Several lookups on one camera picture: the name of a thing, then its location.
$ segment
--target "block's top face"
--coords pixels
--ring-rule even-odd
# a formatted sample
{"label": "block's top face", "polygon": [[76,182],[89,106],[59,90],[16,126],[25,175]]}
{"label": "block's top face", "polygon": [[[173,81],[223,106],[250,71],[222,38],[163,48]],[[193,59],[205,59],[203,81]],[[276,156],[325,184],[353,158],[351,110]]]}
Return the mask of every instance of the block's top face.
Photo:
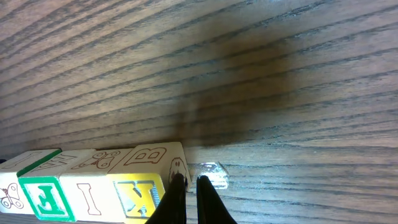
{"label": "block's top face", "polygon": [[54,156],[47,162],[37,166],[35,169],[24,174],[22,177],[43,177],[59,176],[63,171],[73,166],[75,163],[84,159],[88,154],[96,151],[95,149],[82,149],[63,151]]}
{"label": "block's top face", "polygon": [[45,149],[36,151],[27,151],[6,162],[0,164],[0,173],[16,173],[17,176],[41,165],[51,157],[61,152],[61,149]]}
{"label": "block's top face", "polygon": [[[144,174],[160,172],[164,169],[173,170],[175,162],[177,162],[178,165],[178,161],[182,160],[179,160],[179,157],[184,157],[185,160],[180,142],[144,144],[134,148],[123,160],[110,170],[109,174]],[[186,164],[180,162],[180,166],[180,172],[186,175],[186,172],[188,172]]]}
{"label": "block's top face", "polygon": [[120,162],[132,149],[101,150],[89,153],[84,159],[69,167],[62,173],[68,175],[101,175],[107,174],[118,162]]}

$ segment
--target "alphabet block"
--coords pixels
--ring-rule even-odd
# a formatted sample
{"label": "alphabet block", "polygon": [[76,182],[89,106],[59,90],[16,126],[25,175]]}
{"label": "alphabet block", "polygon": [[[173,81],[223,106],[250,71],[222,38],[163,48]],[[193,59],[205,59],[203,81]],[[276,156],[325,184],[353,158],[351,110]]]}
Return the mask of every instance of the alphabet block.
{"label": "alphabet block", "polygon": [[153,214],[173,176],[191,183],[181,143],[137,146],[107,174],[123,206],[125,223],[145,223]]}
{"label": "alphabet block", "polygon": [[106,174],[131,149],[92,152],[62,173],[62,189],[77,220],[123,222],[124,212],[116,190]]}
{"label": "alphabet block", "polygon": [[18,177],[60,153],[60,149],[28,151],[0,164],[0,211],[33,214]]}
{"label": "alphabet block", "polygon": [[74,222],[75,216],[61,188],[59,177],[67,168],[95,149],[63,151],[18,178],[39,220]]}

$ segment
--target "printed illustration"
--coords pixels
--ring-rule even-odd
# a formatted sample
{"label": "printed illustration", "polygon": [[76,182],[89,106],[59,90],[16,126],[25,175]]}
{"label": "printed illustration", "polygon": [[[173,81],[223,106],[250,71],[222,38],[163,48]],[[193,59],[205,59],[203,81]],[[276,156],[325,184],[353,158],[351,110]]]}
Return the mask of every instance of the printed illustration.
{"label": "printed illustration", "polygon": [[83,196],[85,197],[87,206],[88,206],[88,210],[87,213],[89,215],[101,215],[101,211],[99,211],[97,209],[97,207],[95,206],[94,203],[94,199],[93,196],[91,195],[91,185],[90,184],[76,184],[77,188],[79,188],[81,190],[81,192],[83,192]]}
{"label": "printed illustration", "polygon": [[41,152],[31,152],[31,153],[30,153],[29,155],[27,155],[26,157],[23,157],[22,159],[20,159],[20,160],[14,162],[14,163],[12,163],[12,164],[10,164],[10,165],[8,165],[8,166],[5,166],[5,167],[3,167],[2,169],[11,169],[11,168],[17,166],[18,164],[20,164],[21,162],[24,162],[24,161],[26,161],[27,159],[30,159],[30,158],[32,158],[32,157],[34,157],[34,156],[36,156],[36,155],[39,155],[40,153],[41,153]]}
{"label": "printed illustration", "polygon": [[172,160],[170,165],[169,182],[172,181],[176,174],[182,174],[185,178],[187,176],[187,168],[180,157],[176,157]]}
{"label": "printed illustration", "polygon": [[58,166],[63,166],[68,164],[68,160],[77,158],[77,156],[66,156],[63,154],[59,154],[52,158],[51,160],[43,163],[42,165],[36,167],[33,171],[38,171],[38,170],[43,170],[43,169],[49,169],[49,168],[54,168]]}
{"label": "printed illustration", "polygon": [[16,183],[8,185],[7,189],[1,189],[0,197],[1,204],[6,208],[11,208],[12,205],[19,209],[24,207],[24,204],[19,200],[18,185]]}
{"label": "printed illustration", "polygon": [[120,151],[113,151],[110,153],[99,152],[95,154],[92,158],[78,164],[77,166],[72,167],[72,169],[79,169],[82,167],[86,167],[88,165],[96,165],[99,169],[108,168],[111,165],[112,160],[115,156],[120,155]]}
{"label": "printed illustration", "polygon": [[154,149],[141,149],[134,153],[134,155],[130,157],[130,159],[124,164],[124,166],[145,162],[156,164],[161,160],[166,152],[167,150],[164,147],[157,147]]}

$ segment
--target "wooden table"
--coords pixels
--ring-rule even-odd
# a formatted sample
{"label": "wooden table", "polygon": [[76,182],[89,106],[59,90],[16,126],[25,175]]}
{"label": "wooden table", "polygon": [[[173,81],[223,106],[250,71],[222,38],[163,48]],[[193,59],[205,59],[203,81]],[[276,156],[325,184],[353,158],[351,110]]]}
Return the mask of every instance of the wooden table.
{"label": "wooden table", "polygon": [[181,141],[238,223],[398,222],[396,0],[0,4],[1,157]]}

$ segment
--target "toy block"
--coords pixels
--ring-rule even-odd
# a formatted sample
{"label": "toy block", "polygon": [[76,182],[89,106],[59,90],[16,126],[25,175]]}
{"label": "toy block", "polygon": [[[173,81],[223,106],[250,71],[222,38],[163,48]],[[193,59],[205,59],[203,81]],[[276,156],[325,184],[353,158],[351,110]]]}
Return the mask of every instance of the toy block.
{"label": "toy block", "polygon": [[121,201],[125,223],[145,223],[175,174],[191,178],[181,143],[137,146],[107,174]]}
{"label": "toy block", "polygon": [[77,220],[123,222],[124,212],[106,174],[132,149],[92,152],[60,177],[61,187]]}
{"label": "toy block", "polygon": [[59,177],[95,149],[63,151],[18,178],[39,220],[74,222],[75,216],[61,188]]}
{"label": "toy block", "polygon": [[33,214],[18,177],[60,153],[60,149],[24,152],[0,164],[0,211],[3,213]]}

